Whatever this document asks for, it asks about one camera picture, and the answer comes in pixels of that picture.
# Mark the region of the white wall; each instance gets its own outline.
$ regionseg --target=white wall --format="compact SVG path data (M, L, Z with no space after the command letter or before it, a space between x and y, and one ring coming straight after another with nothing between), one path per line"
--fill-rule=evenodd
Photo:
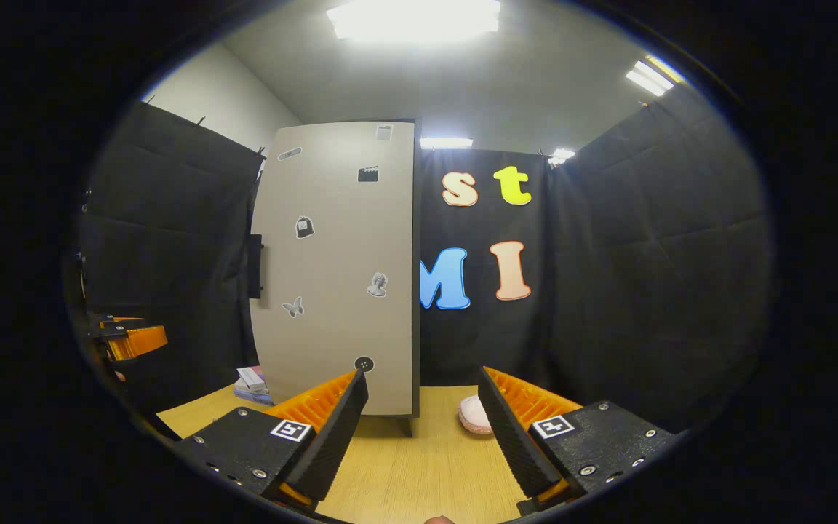
M203 50L142 98L184 119L199 122L240 145L257 151L276 130L300 125L283 102L221 43Z

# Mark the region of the ceiling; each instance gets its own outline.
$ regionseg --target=ceiling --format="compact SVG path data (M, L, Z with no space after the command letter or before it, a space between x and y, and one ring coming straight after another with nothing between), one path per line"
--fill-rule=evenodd
M475 149L578 150L654 98L626 79L645 56L569 4L503 0L499 30L453 44L335 37L326 9L296 0L224 41L304 124L420 117L423 136Z

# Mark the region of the black curtain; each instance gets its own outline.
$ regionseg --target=black curtain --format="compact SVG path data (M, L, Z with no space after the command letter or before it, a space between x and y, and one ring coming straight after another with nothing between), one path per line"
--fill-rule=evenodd
M754 364L773 259L759 173L676 85L549 177L555 390L666 429L713 415Z
M503 199L493 173L507 166L529 175L521 190L532 195L526 205ZM478 202L468 207L448 205L442 198L442 177L467 172L474 177ZM420 255L429 271L443 249L468 251L463 262L466 309L439 309L433 302L420 314L420 381L426 386L476 383L480 365L513 373L546 385L545 307L553 290L546 285L546 173L539 155L482 150L424 151L421 169ZM522 275L532 295L518 301L499 301L498 263L490 246L518 241Z
M144 411L209 394L256 361L246 242L262 159L140 103L93 169L80 230L87 306L167 331L166 346L124 371Z

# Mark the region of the book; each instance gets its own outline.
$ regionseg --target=book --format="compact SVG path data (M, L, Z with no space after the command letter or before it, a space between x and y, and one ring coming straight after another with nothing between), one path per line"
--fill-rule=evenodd
M239 368L239 382L244 384L242 391L270 394L267 391L267 383L263 381L263 376L260 374L259 365L252 366L252 368Z
M265 405L275 405L272 398L270 398L269 394L256 394L255 392L243 392L242 390L235 390L233 391L236 397L243 398L245 400L249 400L252 402L258 402L258 404L265 404Z

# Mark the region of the ceiling light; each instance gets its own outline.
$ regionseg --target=ceiling light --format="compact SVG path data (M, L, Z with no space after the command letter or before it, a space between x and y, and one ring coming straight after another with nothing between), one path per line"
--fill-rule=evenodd
M572 150L559 147L558 149L555 149L555 152L552 153L551 156L548 157L548 163L552 166L557 166L558 164L563 164L565 160L568 160L574 155L575 152Z
M355 0L326 12L339 39L429 42L498 29L496 0Z
M668 78L675 84L679 84L685 80L681 74L678 74L677 71L671 69L671 66L668 66L668 64L662 62L662 60L656 59L656 57L652 55L645 55L645 62L651 63L652 66L658 67L662 73L668 74Z
M643 76L651 79L653 82L658 84L659 86L665 87L665 90L669 90L674 87L674 84L668 81L666 77L661 76L655 69L651 69L651 67L645 65L644 63L637 62L636 63L636 71L638 71Z
M655 96L661 96L665 94L665 89L662 86L659 86L652 80L649 80L647 77L642 76L641 74L636 73L635 69L626 73L626 78L632 80L633 82L639 84L647 90L651 92Z
M470 149L473 138L420 138L422 149Z

